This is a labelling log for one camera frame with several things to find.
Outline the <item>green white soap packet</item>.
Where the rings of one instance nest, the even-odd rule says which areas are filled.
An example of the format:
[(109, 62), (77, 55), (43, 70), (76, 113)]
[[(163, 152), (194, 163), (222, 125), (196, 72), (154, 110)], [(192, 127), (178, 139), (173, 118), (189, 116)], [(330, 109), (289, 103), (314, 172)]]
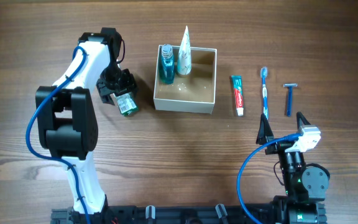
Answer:
[(129, 116), (138, 112), (139, 108), (135, 103), (132, 93), (125, 93), (116, 97), (117, 105), (123, 116)]

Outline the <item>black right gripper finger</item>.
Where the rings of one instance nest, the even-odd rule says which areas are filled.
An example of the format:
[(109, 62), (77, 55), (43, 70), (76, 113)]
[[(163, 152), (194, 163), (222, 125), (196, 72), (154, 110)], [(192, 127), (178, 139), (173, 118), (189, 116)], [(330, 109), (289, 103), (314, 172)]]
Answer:
[(300, 129), (302, 126), (310, 125), (310, 122), (304, 117), (302, 112), (296, 113), (297, 128)]
[(267, 117), (262, 113), (260, 117), (260, 127), (257, 134), (256, 144), (263, 145), (274, 140), (274, 135)]

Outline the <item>white floral lotion tube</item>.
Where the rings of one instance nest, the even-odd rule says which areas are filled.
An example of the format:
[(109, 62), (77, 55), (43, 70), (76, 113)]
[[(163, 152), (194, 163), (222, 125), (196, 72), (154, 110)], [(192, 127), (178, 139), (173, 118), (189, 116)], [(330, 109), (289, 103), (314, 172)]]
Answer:
[(178, 51), (177, 73), (189, 75), (191, 72), (191, 44), (188, 26), (186, 26)]

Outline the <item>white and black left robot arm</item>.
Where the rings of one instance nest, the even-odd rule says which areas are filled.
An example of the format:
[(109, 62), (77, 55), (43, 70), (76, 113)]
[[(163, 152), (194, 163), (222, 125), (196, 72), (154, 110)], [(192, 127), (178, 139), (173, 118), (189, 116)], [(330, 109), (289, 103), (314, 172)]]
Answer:
[(53, 210), (52, 223), (118, 223), (108, 205), (94, 164), (98, 123), (91, 98), (115, 105), (122, 115), (137, 111), (134, 75), (119, 65), (125, 43), (115, 28), (85, 32), (78, 39), (66, 72), (35, 94), (37, 109), (25, 134), (29, 151), (38, 158), (59, 162), (67, 173), (73, 206)]

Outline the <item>teal mouthwash bottle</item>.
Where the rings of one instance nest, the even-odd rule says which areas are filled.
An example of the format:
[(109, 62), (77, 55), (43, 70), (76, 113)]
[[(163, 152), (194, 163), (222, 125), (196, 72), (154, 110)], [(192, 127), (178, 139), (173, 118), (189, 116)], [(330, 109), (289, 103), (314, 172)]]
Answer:
[(164, 84), (172, 84), (175, 78), (175, 61), (173, 47), (170, 44), (164, 44), (160, 51), (160, 80)]

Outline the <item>blue toothbrush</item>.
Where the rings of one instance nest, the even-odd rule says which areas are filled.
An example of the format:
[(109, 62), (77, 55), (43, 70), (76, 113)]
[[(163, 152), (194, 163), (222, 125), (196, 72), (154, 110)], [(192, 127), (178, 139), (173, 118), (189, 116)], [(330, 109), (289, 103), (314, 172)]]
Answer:
[(262, 98), (264, 101), (263, 114), (268, 119), (269, 118), (268, 92), (267, 92), (266, 81), (265, 81), (267, 75), (268, 75), (268, 68), (262, 67), (260, 70), (260, 77), (262, 79)]

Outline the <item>blue disposable razor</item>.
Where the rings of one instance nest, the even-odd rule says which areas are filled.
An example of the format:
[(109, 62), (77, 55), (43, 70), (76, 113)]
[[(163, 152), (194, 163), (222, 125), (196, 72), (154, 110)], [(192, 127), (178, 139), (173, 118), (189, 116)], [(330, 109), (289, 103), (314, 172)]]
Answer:
[(288, 89), (287, 108), (286, 108), (286, 115), (288, 117), (291, 116), (291, 108), (292, 108), (292, 101), (293, 101), (293, 89), (297, 86), (298, 86), (297, 83), (286, 83), (283, 85), (284, 88)]

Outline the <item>colgate toothpaste tube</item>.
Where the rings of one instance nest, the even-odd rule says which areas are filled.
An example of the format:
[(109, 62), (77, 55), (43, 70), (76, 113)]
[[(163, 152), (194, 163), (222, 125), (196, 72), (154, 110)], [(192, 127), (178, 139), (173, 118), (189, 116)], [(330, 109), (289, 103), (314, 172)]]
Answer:
[(234, 89), (234, 97), (236, 104), (236, 111), (238, 116), (244, 115), (244, 100), (242, 94), (242, 77), (239, 75), (231, 76), (233, 89)]

